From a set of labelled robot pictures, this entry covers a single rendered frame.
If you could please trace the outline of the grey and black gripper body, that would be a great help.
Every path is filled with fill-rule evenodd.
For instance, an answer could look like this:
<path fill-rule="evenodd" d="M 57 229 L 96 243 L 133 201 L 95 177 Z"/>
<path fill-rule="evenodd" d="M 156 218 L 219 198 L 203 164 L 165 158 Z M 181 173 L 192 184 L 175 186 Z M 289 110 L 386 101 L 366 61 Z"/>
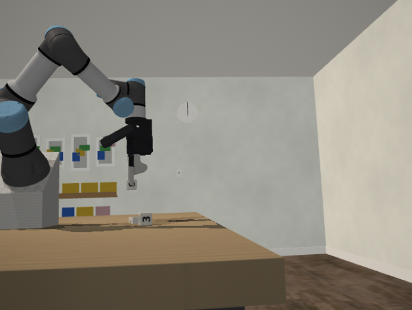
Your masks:
<path fill-rule="evenodd" d="M 152 120 L 143 117 L 129 117 L 125 118 L 125 123 L 131 123 L 134 127 L 134 131 L 126 136 L 127 154 L 129 155 L 129 142 L 131 142 L 132 147 L 134 147 L 134 154 L 139 154 L 139 156 L 150 155 L 153 152 Z M 135 135 L 142 137 L 135 137 Z"/>

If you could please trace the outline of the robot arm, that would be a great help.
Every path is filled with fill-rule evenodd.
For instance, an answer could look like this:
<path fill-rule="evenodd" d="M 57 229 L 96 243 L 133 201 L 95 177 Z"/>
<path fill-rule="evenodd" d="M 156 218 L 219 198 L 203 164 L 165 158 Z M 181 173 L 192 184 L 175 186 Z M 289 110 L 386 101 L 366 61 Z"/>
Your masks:
<path fill-rule="evenodd" d="M 1 176 L 5 184 L 34 185 L 50 172 L 48 160 L 35 143 L 28 112 L 37 102 L 36 94 L 61 65 L 86 83 L 115 115 L 146 118 L 144 80 L 109 80 L 89 62 L 67 28 L 51 26 L 20 75 L 0 88 Z"/>

